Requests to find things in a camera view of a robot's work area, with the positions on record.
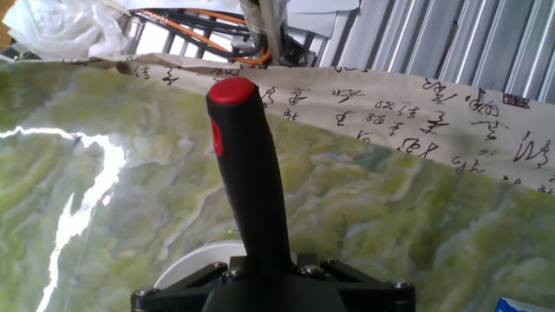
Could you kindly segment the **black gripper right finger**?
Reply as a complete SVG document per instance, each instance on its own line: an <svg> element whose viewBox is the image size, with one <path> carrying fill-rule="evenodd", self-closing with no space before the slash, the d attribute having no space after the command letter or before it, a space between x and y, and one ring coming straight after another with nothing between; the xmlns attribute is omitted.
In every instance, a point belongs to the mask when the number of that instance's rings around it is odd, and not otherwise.
<svg viewBox="0 0 555 312"><path fill-rule="evenodd" d="M415 286L406 280L380 281L337 259L319 262L315 254L298 254L295 264L300 277L323 286L318 303L338 299L345 311L415 312Z"/></svg>

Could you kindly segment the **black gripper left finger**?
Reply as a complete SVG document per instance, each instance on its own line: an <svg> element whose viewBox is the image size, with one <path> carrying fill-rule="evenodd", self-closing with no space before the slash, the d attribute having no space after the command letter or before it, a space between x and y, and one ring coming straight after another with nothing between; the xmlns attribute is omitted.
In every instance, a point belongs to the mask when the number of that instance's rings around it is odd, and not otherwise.
<svg viewBox="0 0 555 312"><path fill-rule="evenodd" d="M138 289L131 295L132 311L201 311L208 296L217 288L236 282L246 276L247 256L230 257L228 263L216 261L192 273L177 277L168 286Z"/></svg>

